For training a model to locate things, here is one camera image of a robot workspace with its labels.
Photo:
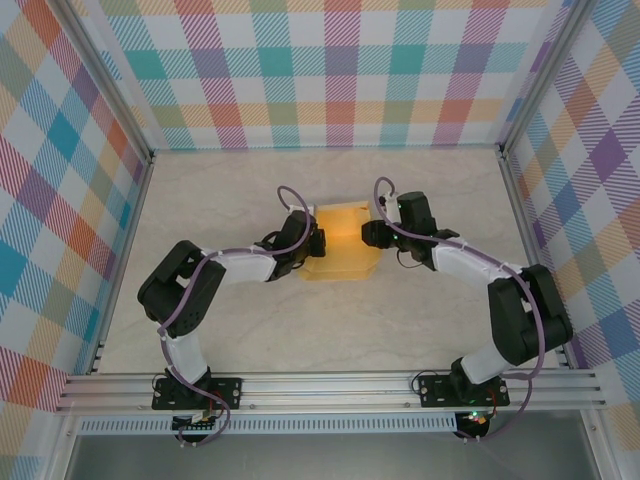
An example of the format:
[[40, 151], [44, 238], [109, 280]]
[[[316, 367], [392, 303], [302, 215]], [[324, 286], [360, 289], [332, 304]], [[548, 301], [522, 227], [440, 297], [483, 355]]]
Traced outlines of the aluminium left frame post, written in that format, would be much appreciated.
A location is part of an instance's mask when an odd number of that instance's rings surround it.
[[129, 106], [125, 102], [116, 81], [107, 68], [99, 50], [87, 33], [79, 15], [70, 0], [46, 0], [62, 29], [78, 52], [85, 68], [103, 94], [114, 117], [120, 122], [124, 133], [134, 149], [142, 155], [147, 164], [153, 163], [154, 153], [143, 136]]

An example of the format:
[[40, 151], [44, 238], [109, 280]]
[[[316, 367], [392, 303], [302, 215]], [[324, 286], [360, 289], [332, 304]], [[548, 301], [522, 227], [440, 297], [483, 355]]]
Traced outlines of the aluminium right side rail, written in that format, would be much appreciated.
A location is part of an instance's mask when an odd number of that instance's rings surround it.
[[505, 184], [507, 195], [515, 217], [515, 222], [519, 231], [524, 252], [529, 264], [542, 263], [542, 257], [535, 237], [534, 230], [529, 224], [529, 219], [525, 211], [523, 196], [517, 185], [516, 176], [511, 163], [500, 147], [496, 147], [496, 159]]

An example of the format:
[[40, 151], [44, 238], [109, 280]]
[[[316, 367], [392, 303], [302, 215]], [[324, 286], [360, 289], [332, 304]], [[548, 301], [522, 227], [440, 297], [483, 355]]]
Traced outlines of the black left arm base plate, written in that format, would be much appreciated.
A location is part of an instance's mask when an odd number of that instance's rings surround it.
[[211, 375], [198, 381], [195, 387], [209, 393], [208, 396], [194, 391], [173, 376], [156, 378], [152, 383], [153, 396], [151, 409], [162, 410], [220, 410], [221, 404], [210, 398], [211, 395], [224, 400], [231, 410], [239, 408], [242, 379], [222, 378]]

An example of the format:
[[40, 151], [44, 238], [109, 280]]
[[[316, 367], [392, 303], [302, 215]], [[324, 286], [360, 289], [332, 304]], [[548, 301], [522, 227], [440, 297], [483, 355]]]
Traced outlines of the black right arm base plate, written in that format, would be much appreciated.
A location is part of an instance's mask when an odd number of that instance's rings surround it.
[[418, 378], [418, 393], [423, 408], [510, 405], [506, 382], [500, 377], [473, 384], [450, 375], [423, 375]]

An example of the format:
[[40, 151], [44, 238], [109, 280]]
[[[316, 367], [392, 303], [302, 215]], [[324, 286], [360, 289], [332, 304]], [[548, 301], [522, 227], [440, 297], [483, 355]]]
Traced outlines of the yellow paper box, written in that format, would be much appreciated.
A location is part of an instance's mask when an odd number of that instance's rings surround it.
[[366, 280], [375, 271], [382, 251], [362, 240], [362, 226], [372, 219], [370, 203], [320, 205], [314, 217], [325, 232], [324, 257], [308, 257], [298, 270], [306, 281]]

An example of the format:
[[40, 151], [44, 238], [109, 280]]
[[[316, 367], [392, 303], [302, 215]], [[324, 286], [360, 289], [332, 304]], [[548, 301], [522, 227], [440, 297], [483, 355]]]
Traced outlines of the grey metal panel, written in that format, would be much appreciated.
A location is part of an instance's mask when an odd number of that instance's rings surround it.
[[600, 480], [583, 452], [548, 442], [509, 454], [438, 436], [228, 436], [202, 448], [169, 436], [83, 436], [65, 480]]

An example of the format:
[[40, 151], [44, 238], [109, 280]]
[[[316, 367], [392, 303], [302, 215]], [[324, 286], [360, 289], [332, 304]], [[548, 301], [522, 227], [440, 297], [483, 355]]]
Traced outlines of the aluminium frame post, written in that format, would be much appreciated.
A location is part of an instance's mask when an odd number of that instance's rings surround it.
[[500, 158], [507, 160], [542, 102], [542, 99], [555, 80], [571, 47], [580, 34], [583, 25], [589, 19], [599, 0], [575, 0], [569, 10], [559, 33], [549, 48], [549, 53], [543, 59], [529, 94], [525, 97], [521, 108], [507, 131], [505, 139], [499, 143]]
[[116, 81], [107, 68], [99, 50], [87, 33], [79, 15], [70, 0], [46, 0], [62, 29], [78, 52], [85, 68], [103, 94], [114, 117], [120, 122], [124, 133], [134, 149], [142, 155], [147, 164], [153, 163], [154, 153], [143, 136], [129, 106], [125, 102]]

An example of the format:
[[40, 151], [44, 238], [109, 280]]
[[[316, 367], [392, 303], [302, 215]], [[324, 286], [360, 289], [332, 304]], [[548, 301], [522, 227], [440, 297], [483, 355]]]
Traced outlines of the aluminium mounting rail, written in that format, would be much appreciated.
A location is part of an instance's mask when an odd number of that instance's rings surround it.
[[[420, 410], [421, 387], [413, 372], [219, 373], [239, 378], [238, 414], [392, 413]], [[59, 415], [153, 413], [153, 374], [70, 377]], [[532, 381], [529, 411], [599, 410], [604, 391], [590, 370], [545, 369]]]

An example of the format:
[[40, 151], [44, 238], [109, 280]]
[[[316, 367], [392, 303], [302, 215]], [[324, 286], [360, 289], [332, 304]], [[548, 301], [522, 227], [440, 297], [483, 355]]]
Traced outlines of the aluminium right frame post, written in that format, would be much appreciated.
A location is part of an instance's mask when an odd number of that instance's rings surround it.
[[575, 0], [569, 10], [559, 33], [549, 48], [549, 53], [543, 59], [529, 94], [525, 97], [521, 108], [507, 131], [505, 139], [499, 143], [500, 158], [507, 160], [542, 102], [542, 99], [555, 80], [571, 47], [580, 34], [583, 25], [589, 19], [599, 0]]

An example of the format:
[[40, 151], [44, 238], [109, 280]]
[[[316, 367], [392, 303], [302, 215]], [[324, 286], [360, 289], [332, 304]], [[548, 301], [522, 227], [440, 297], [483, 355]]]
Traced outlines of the aluminium left side rail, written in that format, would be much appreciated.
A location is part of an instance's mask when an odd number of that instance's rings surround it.
[[109, 291], [109, 297], [107, 299], [104, 312], [99, 319], [94, 338], [90, 344], [89, 356], [82, 370], [83, 375], [91, 375], [97, 372], [99, 360], [101, 359], [100, 351], [104, 348], [113, 320], [117, 300], [122, 287], [124, 275], [126, 273], [127, 263], [130, 258], [139, 220], [151, 183], [155, 159], [156, 154], [153, 151], [151, 151], [145, 159], [145, 166], [143, 169], [139, 192], [135, 199], [134, 209], [132, 210], [128, 226], [125, 231], [126, 236], [124, 237], [123, 249], [118, 257], [113, 283]]

